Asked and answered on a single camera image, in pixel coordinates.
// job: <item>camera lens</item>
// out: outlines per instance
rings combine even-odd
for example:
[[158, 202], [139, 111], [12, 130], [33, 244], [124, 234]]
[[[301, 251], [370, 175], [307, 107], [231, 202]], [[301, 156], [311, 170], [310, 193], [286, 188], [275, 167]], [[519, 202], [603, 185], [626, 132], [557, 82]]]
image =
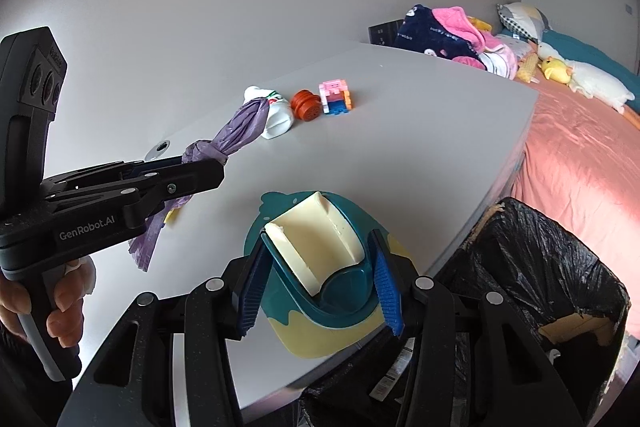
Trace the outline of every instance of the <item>camera lens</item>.
[[40, 87], [40, 83], [42, 82], [42, 67], [41, 65], [37, 65], [36, 69], [33, 71], [33, 75], [31, 75], [31, 94], [36, 94], [36, 91]]
[[47, 79], [44, 81], [44, 88], [42, 89], [42, 103], [47, 103], [51, 92], [53, 91], [53, 71], [49, 71]]
[[56, 87], [53, 88], [53, 98], [51, 99], [51, 103], [56, 105], [58, 103], [58, 99], [60, 98], [60, 84], [56, 84]]

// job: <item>table top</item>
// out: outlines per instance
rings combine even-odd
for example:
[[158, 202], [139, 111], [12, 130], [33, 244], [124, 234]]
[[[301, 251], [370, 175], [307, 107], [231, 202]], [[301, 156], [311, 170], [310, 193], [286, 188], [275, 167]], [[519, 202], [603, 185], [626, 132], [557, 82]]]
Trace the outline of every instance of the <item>table top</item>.
[[[194, 196], [175, 225], [162, 230], [148, 273], [135, 268], [126, 245], [94, 254], [97, 286], [85, 299], [81, 341], [85, 366], [136, 295], [188, 293], [241, 256], [265, 192], [335, 192], [382, 223], [412, 254], [419, 272], [432, 273], [446, 261], [515, 168], [536, 93], [448, 60], [356, 43], [280, 78], [266, 78], [261, 87], [290, 98], [300, 89], [318, 92], [320, 82], [334, 78], [347, 80], [354, 109], [297, 121], [286, 134], [258, 138], [231, 156], [222, 185]], [[241, 105], [243, 90], [233, 100], [211, 100], [208, 116], [159, 136], [171, 141], [165, 156], [213, 138]], [[295, 399], [357, 348], [299, 359], [262, 311], [241, 343], [227, 344], [246, 420]], [[186, 414], [179, 381], [184, 369], [179, 362], [174, 369], [180, 418]]]

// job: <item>white label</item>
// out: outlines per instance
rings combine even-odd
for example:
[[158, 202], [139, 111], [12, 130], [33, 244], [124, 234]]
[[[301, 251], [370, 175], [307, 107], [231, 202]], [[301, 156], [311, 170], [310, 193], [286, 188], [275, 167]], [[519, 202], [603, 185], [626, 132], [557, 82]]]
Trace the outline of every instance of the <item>white label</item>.
[[392, 365], [389, 370], [386, 372], [386, 375], [380, 378], [380, 381], [373, 388], [373, 391], [369, 393], [369, 396], [374, 400], [378, 400], [380, 402], [384, 401], [384, 399], [391, 393], [391, 390], [394, 388], [405, 369], [409, 366], [409, 362], [411, 362], [411, 357], [414, 353], [414, 338], [409, 339], [404, 344], [402, 351], [396, 358], [394, 365]]

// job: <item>checkered pillow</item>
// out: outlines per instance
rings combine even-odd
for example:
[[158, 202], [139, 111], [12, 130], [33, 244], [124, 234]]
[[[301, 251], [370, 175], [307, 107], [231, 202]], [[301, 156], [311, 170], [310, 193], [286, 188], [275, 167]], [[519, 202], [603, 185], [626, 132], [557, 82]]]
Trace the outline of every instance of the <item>checkered pillow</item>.
[[505, 28], [536, 44], [542, 42], [542, 33], [549, 29], [548, 20], [540, 10], [521, 2], [498, 4], [498, 16]]

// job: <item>silver screw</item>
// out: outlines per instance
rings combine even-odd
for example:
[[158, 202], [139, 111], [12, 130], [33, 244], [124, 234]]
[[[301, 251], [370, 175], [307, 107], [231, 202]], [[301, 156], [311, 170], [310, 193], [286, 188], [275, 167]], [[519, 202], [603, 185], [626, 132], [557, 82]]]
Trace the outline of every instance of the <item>silver screw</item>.
[[418, 279], [415, 280], [415, 285], [421, 290], [430, 290], [433, 288], [433, 281], [428, 277], [418, 277]]
[[502, 298], [502, 295], [500, 295], [498, 292], [489, 292], [489, 293], [487, 293], [486, 299], [491, 304], [502, 304], [502, 301], [504, 301], [504, 299]]
[[225, 287], [225, 282], [218, 277], [213, 277], [213, 279], [209, 279], [204, 287], [210, 292], [217, 292], [218, 290], [222, 290]]
[[136, 299], [136, 304], [138, 306], [147, 306], [151, 304], [153, 301], [154, 301], [153, 293], [146, 292], [138, 295], [138, 298]]

